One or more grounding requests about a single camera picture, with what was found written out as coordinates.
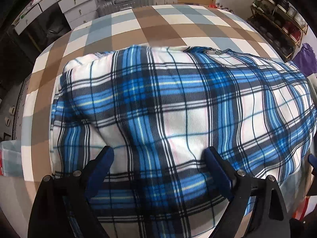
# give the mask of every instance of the blue plaid fabric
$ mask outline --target blue plaid fabric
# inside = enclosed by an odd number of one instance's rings
[[[65,66],[52,107],[51,159],[60,177],[113,147],[110,173],[90,200],[110,237],[194,237],[214,228],[227,204],[203,149],[214,146],[236,170],[271,174],[281,185],[299,170],[316,119],[292,62],[131,46]]]

